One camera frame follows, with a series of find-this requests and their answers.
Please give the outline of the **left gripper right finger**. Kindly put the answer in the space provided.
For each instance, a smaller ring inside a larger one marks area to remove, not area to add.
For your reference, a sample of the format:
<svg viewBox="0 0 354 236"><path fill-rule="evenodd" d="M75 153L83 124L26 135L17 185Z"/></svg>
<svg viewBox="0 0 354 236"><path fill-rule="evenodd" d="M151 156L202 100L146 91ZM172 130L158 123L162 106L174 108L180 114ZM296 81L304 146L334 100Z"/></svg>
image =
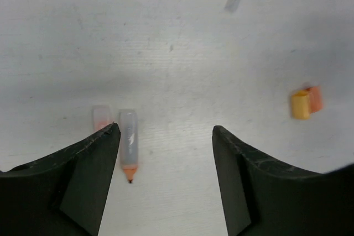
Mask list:
<svg viewBox="0 0 354 236"><path fill-rule="evenodd" d="M229 235L352 235L353 166L320 174L217 125L212 147Z"/></svg>

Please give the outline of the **yellow pen cap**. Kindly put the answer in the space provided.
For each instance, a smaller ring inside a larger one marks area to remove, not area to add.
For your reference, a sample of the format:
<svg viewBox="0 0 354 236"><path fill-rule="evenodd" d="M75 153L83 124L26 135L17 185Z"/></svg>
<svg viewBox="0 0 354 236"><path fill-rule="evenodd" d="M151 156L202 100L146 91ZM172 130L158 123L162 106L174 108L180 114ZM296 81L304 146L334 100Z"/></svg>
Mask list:
<svg viewBox="0 0 354 236"><path fill-rule="evenodd" d="M310 117L309 92L300 90L290 97L291 114L295 119L305 120Z"/></svg>

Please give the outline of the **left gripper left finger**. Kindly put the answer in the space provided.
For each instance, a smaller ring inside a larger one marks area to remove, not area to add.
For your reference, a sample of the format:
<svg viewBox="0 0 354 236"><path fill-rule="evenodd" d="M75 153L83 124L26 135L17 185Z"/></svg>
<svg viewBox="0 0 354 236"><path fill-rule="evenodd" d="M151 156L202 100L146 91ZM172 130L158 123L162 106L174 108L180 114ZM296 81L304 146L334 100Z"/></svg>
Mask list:
<svg viewBox="0 0 354 236"><path fill-rule="evenodd" d="M119 141L112 123L1 172L1 235L98 235Z"/></svg>

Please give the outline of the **yellow highlighter pen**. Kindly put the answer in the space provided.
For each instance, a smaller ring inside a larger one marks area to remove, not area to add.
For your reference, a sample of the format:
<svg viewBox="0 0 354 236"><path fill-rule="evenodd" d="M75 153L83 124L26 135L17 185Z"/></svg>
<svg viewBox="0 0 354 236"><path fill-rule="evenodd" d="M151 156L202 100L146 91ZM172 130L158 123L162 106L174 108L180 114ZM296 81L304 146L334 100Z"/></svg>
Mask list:
<svg viewBox="0 0 354 236"><path fill-rule="evenodd" d="M108 105L96 105L92 109L93 131L99 131L113 123L111 109Z"/></svg>

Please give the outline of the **orange highlighter pen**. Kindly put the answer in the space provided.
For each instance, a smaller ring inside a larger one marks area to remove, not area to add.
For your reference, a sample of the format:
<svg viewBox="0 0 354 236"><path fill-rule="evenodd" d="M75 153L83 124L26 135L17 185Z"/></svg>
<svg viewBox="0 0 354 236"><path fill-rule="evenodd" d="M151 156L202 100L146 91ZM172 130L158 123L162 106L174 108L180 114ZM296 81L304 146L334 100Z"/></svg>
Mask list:
<svg viewBox="0 0 354 236"><path fill-rule="evenodd" d="M119 112L118 125L121 131L119 163L129 183L138 170L138 117L134 110Z"/></svg>

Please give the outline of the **orange pen cap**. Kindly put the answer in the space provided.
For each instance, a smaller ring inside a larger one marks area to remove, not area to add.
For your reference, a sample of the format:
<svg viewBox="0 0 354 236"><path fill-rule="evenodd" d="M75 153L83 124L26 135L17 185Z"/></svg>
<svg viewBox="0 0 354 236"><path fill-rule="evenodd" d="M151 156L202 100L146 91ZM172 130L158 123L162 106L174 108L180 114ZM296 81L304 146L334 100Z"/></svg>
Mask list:
<svg viewBox="0 0 354 236"><path fill-rule="evenodd" d="M320 86L311 86L306 88L309 95L309 105L311 113L316 113L323 109L322 93Z"/></svg>

